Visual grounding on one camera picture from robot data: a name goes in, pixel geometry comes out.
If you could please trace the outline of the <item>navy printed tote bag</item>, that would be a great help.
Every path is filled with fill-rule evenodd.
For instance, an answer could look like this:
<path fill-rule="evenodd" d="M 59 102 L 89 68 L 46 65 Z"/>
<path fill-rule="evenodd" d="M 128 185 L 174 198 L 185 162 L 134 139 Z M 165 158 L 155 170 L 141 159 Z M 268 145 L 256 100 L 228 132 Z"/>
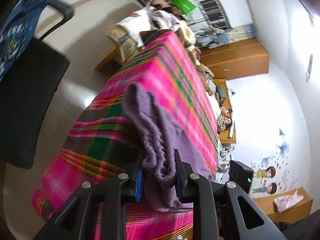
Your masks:
<path fill-rule="evenodd" d="M 1 77 L 24 52 L 34 36 L 47 0 L 20 0 L 1 27 Z"/>

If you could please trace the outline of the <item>green bag on shelf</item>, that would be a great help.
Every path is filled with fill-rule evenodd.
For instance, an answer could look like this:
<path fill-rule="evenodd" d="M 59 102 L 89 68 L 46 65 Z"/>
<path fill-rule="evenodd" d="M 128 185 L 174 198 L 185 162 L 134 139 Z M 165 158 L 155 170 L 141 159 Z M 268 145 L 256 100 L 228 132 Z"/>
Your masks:
<path fill-rule="evenodd" d="M 196 8 L 196 5 L 191 3 L 189 0 L 172 0 L 171 3 L 185 15 L 188 15 Z"/>

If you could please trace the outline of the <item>pink plaid table cloth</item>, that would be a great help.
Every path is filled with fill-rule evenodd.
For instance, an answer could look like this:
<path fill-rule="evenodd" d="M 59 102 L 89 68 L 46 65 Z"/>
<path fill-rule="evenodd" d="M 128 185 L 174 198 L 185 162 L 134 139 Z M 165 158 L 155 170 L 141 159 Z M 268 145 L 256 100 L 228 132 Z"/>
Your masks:
<path fill-rule="evenodd" d="M 172 239 L 193 226 L 193 206 L 178 201 L 174 153 L 209 180 L 217 172 L 216 117 L 175 33 L 142 33 L 145 48 L 114 74 L 71 128 L 42 175 L 32 205 L 44 220 L 84 182 L 128 172 L 145 151 L 144 196 L 126 206 L 128 239 Z"/>

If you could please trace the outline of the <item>beige cushion pile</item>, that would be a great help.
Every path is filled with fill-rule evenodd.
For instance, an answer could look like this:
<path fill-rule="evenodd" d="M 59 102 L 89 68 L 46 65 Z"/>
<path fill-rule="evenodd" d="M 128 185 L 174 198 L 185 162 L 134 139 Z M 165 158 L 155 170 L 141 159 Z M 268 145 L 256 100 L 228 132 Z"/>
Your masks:
<path fill-rule="evenodd" d="M 120 64 L 125 64 L 145 48 L 143 32 L 163 29 L 175 32 L 186 48 L 195 44 L 195 34 L 185 21 L 152 6 L 135 11 L 110 26 L 107 29 L 107 36 L 116 46 Z"/>

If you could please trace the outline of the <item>brown blanket pile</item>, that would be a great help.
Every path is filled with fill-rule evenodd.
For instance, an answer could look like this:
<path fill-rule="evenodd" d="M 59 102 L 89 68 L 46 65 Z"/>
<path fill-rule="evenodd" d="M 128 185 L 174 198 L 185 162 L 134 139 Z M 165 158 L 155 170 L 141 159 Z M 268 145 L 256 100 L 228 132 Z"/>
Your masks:
<path fill-rule="evenodd" d="M 180 20 L 175 24 L 175 30 L 176 35 L 193 63 L 193 66 L 203 84 L 204 90 L 209 95 L 213 95 L 213 90 L 209 86 L 209 81 L 214 81 L 214 74 L 208 67 L 200 62 L 201 51 L 195 47 L 196 37 L 194 32 L 189 28 L 185 21 Z"/>

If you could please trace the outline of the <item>black office chair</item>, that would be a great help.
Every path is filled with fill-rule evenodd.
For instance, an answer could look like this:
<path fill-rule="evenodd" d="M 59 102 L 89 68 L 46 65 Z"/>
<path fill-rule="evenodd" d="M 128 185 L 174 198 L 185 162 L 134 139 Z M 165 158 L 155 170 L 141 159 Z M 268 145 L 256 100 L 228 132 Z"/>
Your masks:
<path fill-rule="evenodd" d="M 74 15 L 71 5 L 47 0 L 63 19 L 40 38 L 32 38 L 26 50 L 1 81 L 1 159 L 16 167 L 34 164 L 40 129 L 69 60 L 43 39 Z"/>

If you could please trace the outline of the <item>seated person in background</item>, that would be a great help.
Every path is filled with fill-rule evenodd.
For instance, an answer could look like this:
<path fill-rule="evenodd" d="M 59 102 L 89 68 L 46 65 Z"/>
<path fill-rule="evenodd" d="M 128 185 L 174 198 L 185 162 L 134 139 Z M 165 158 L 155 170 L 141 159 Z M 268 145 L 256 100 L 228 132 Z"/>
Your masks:
<path fill-rule="evenodd" d="M 231 114 L 233 110 L 231 108 L 220 107 L 220 114 L 217 117 L 217 132 L 221 133 L 227 129 L 230 129 L 233 120 L 231 118 Z"/>

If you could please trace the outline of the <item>purple fleece garment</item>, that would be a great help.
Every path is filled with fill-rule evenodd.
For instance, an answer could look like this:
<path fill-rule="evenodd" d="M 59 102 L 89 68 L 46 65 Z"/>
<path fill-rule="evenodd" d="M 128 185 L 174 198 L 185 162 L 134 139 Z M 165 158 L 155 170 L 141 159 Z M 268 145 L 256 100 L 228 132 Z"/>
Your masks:
<path fill-rule="evenodd" d="M 176 196 L 174 149 L 194 172 L 213 180 L 200 151 L 156 97 L 140 84 L 132 83 L 127 87 L 121 104 L 125 116 L 138 129 L 145 148 L 142 167 L 144 193 L 149 205 L 161 212 L 192 210 L 193 204 L 182 204 Z"/>

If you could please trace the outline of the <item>wooden desk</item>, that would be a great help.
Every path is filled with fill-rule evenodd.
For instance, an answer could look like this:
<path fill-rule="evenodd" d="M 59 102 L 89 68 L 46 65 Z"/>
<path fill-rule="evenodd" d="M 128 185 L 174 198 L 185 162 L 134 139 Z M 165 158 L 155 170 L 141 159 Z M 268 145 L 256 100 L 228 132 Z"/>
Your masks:
<path fill-rule="evenodd" d="M 232 90 L 227 87 L 227 82 L 225 79 L 215 79 L 214 84 L 216 85 L 216 91 L 220 94 L 220 106 L 223 109 L 227 109 L 227 111 L 223 110 L 222 114 L 224 116 L 229 117 L 232 119 L 232 125 L 225 129 L 224 131 L 219 133 L 219 138 L 221 141 L 221 144 L 223 145 L 230 145 L 230 144 L 236 144 L 236 130 L 235 130 L 235 118 L 233 116 L 232 112 Z"/>

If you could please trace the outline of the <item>low wooden cabinet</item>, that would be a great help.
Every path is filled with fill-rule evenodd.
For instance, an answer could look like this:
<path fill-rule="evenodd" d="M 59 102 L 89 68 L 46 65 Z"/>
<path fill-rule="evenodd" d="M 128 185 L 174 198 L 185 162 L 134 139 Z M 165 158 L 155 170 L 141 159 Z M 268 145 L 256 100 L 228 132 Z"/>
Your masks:
<path fill-rule="evenodd" d="M 269 197 L 253 198 L 273 222 L 294 223 L 310 215 L 313 199 L 303 187 Z"/>

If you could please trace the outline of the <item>pink white plastic bag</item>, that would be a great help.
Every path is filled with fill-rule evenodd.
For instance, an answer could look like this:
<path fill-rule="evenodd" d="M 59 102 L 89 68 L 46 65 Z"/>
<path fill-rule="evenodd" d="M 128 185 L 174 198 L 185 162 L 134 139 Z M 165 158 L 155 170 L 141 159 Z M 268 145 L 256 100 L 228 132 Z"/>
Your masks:
<path fill-rule="evenodd" d="M 279 213 L 282 213 L 300 203 L 304 199 L 303 195 L 299 195 L 298 191 L 295 191 L 292 195 L 280 196 L 274 199 L 274 204 Z"/>

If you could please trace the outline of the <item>cartoon wall stickers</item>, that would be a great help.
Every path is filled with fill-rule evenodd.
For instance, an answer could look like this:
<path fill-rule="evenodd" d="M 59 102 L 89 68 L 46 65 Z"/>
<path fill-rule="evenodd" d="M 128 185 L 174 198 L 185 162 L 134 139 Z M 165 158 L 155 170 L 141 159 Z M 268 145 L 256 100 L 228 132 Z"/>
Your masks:
<path fill-rule="evenodd" d="M 297 162 L 286 133 L 278 129 L 271 154 L 252 164 L 252 198 L 272 196 L 298 189 Z"/>

